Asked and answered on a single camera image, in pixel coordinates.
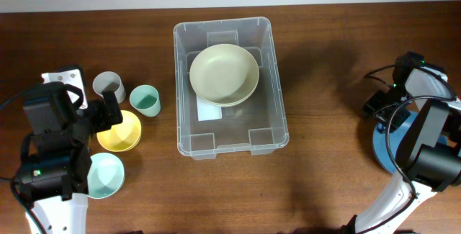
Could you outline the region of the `grey cup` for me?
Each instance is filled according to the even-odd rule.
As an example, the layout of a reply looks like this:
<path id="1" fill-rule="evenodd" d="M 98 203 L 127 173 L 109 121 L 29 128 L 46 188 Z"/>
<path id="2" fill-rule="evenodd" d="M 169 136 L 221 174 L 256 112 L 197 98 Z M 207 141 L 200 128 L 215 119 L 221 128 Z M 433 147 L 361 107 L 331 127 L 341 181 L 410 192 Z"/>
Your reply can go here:
<path id="1" fill-rule="evenodd" d="M 117 102 L 121 104 L 126 98 L 125 87 L 118 74 L 112 71 L 105 71 L 95 77 L 92 83 L 96 94 L 102 96 L 103 91 L 113 91 Z"/>

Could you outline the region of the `mint green cup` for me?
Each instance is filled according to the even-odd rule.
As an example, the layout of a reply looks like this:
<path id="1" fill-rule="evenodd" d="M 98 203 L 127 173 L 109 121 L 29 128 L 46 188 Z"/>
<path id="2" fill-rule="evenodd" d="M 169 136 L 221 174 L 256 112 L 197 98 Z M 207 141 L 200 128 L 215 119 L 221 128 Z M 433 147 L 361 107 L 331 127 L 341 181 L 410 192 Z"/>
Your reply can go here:
<path id="1" fill-rule="evenodd" d="M 158 90 L 151 85 L 140 85 L 130 93 L 130 104 L 141 114 L 155 117 L 161 111 L 161 101 Z"/>

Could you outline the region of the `yellow small bowl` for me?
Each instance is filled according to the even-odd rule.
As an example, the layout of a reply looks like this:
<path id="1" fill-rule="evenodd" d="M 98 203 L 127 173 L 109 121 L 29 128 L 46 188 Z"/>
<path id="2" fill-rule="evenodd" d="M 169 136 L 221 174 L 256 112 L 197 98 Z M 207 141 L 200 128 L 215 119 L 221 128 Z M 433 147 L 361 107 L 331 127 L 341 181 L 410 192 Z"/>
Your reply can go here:
<path id="1" fill-rule="evenodd" d="M 139 118 L 127 110 L 122 110 L 122 117 L 122 123 L 97 133 L 99 144 L 108 151 L 117 153 L 131 150 L 141 139 L 142 126 Z"/>

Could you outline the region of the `mint small bowl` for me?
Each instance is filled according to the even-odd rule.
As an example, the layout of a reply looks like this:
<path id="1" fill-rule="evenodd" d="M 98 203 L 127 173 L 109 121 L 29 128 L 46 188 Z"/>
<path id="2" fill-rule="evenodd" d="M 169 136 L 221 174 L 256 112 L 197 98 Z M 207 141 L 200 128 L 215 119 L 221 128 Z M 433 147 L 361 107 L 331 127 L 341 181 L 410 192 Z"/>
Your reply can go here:
<path id="1" fill-rule="evenodd" d="M 97 153 L 91 156 L 88 176 L 88 196 L 105 199 L 120 190 L 125 181 L 122 161 L 111 153 Z"/>

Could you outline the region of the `beige bowl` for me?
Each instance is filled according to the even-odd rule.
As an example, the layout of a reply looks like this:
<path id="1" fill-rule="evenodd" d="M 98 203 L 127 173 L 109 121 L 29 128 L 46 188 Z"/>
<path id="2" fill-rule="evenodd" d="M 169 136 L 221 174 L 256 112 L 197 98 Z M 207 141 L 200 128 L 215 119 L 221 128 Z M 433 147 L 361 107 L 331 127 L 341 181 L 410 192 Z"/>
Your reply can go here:
<path id="1" fill-rule="evenodd" d="M 258 84 L 259 77 L 259 66 L 253 55 L 232 44 L 204 49 L 194 58 L 189 71 L 193 90 L 204 86 L 227 86 L 234 90 L 241 85 Z"/>

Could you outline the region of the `cream plate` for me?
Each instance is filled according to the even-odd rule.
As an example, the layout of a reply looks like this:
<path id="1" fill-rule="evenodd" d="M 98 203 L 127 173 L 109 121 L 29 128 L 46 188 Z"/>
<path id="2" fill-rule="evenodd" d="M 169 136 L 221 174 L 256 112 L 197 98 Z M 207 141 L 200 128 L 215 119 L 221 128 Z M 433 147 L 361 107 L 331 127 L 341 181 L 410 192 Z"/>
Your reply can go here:
<path id="1" fill-rule="evenodd" d="M 246 101 L 255 91 L 258 84 L 241 85 L 230 90 L 227 86 L 204 86 L 195 89 L 195 94 L 207 103 L 218 107 L 233 107 Z"/>

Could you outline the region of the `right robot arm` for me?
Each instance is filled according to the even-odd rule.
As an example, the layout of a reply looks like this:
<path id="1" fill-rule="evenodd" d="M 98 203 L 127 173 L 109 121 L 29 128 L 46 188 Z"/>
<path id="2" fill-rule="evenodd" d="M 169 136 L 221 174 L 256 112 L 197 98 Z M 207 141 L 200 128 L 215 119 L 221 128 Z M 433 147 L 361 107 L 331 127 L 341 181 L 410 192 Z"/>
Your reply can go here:
<path id="1" fill-rule="evenodd" d="M 426 200 L 460 185 L 460 98 L 443 68 L 408 52 L 396 58 L 388 91 L 363 106 L 377 121 L 373 152 L 392 179 L 342 233 L 397 233 Z"/>

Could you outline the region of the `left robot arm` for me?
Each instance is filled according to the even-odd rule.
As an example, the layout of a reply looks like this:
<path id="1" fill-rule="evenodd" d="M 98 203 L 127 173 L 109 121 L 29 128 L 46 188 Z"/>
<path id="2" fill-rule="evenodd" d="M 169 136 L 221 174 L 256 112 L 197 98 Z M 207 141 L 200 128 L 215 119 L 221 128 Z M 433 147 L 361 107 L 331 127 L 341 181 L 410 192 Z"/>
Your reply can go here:
<path id="1" fill-rule="evenodd" d="M 98 132 L 122 123 L 113 91 L 88 102 L 78 65 L 55 70 L 52 78 L 24 93 L 23 110 L 32 127 L 20 148 L 10 181 L 32 233 L 85 233 L 88 210 L 89 143 Z"/>

